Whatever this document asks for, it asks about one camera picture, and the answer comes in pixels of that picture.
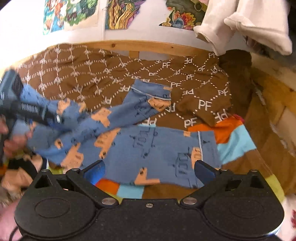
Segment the person's left hand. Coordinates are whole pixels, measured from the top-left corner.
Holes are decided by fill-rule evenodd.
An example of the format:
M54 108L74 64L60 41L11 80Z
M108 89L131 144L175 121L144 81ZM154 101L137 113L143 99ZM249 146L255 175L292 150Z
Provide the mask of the person's left hand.
M15 156L29 150L28 141L33 137L34 130L28 124L22 121L16 121L13 127L11 136L4 141L4 157L7 159L14 158Z

